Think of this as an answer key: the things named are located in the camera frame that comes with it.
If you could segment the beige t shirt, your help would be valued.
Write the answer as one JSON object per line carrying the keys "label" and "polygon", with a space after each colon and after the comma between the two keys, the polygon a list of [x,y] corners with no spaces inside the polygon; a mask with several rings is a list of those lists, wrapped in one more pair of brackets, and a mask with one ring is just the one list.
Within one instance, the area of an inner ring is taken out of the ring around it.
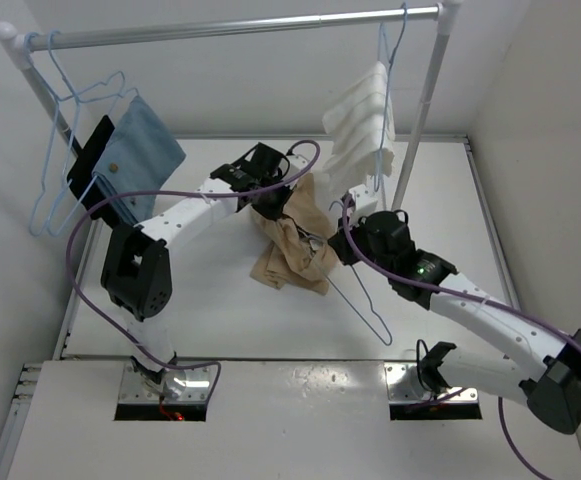
{"label": "beige t shirt", "polygon": [[279,219],[269,220],[254,210],[250,216],[269,239],[250,277],[276,290],[293,285],[326,295],[327,275],[338,264],[338,257],[327,243],[335,230],[316,204],[314,175],[298,180]]}

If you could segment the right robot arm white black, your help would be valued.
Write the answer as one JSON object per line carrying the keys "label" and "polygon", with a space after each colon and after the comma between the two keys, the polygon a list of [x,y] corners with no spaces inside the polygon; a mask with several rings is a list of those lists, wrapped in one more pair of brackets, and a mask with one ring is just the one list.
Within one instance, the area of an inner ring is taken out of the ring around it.
{"label": "right robot arm white black", "polygon": [[453,264],[417,248],[402,211],[380,211],[355,226],[341,220],[328,244],[342,264],[364,262],[401,298],[456,322],[502,355],[483,359],[440,341],[416,361],[405,394],[424,398],[472,387],[527,407],[559,433],[578,430],[581,329],[568,335],[488,296]]}

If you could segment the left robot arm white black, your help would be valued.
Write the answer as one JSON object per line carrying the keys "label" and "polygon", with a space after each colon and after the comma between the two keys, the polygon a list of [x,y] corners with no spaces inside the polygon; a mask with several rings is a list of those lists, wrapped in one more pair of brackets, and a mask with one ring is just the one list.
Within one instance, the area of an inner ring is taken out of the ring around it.
{"label": "left robot arm white black", "polygon": [[161,315],[172,297],[171,255],[214,223],[252,205],[279,215],[292,194],[283,183],[301,166],[289,153],[258,143],[231,164],[212,171],[197,189],[164,212],[112,231],[101,285],[120,308],[135,344],[131,361],[148,382],[159,385],[175,363]]}

